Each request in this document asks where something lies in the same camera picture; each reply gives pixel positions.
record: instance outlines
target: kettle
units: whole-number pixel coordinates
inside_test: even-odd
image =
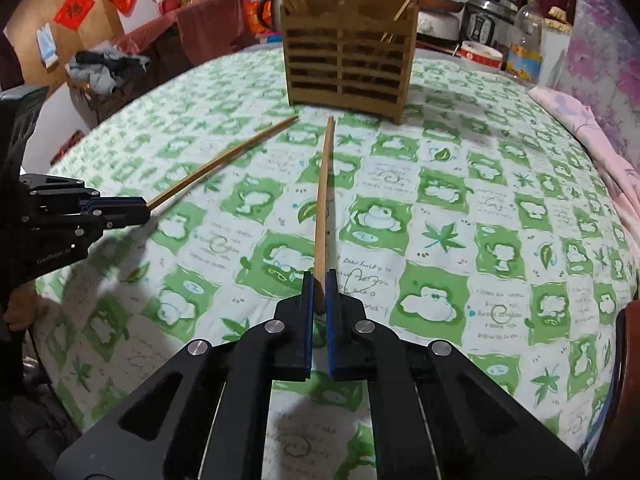
[[[265,18],[264,11],[267,3],[271,3],[271,17]],[[256,17],[260,24],[267,30],[280,33],[280,9],[282,8],[282,0],[261,0],[256,9]]]

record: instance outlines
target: red paper decoration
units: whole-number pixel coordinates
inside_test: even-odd
[[[93,0],[65,0],[53,21],[71,30],[78,30],[94,5]]]

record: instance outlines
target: silver screw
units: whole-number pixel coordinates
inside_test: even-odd
[[[187,351],[191,355],[202,355],[204,352],[209,350],[209,343],[203,341],[202,339],[198,339],[197,341],[191,341],[189,346],[187,346]]]
[[[360,332],[361,334],[370,334],[375,329],[375,323],[369,319],[361,319],[356,323],[356,332]]]
[[[264,329],[270,334],[279,334],[284,330],[284,323],[279,319],[272,319],[271,321],[267,321],[267,323],[265,323]]]
[[[451,353],[451,345],[446,341],[436,341],[431,345],[431,351],[440,357],[446,357]]]

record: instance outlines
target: red tablecloth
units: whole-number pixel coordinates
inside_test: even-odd
[[[193,66],[256,44],[244,20],[244,0],[201,0],[172,10],[123,36],[116,46],[140,54],[174,23],[180,43]]]

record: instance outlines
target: green and white tablecloth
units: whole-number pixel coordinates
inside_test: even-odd
[[[578,449],[614,361],[636,269],[589,157],[524,88],[416,59],[402,126],[287,104],[281,50],[223,57],[103,123],[52,174],[144,196],[294,113],[300,122],[194,186],[149,224],[113,232],[39,280],[60,303],[42,359],[80,428],[194,338],[238,339],[313,266],[322,136],[335,114],[331,266],[367,315],[444,338]],[[372,478],[366,388],[276,382],[264,477]]]

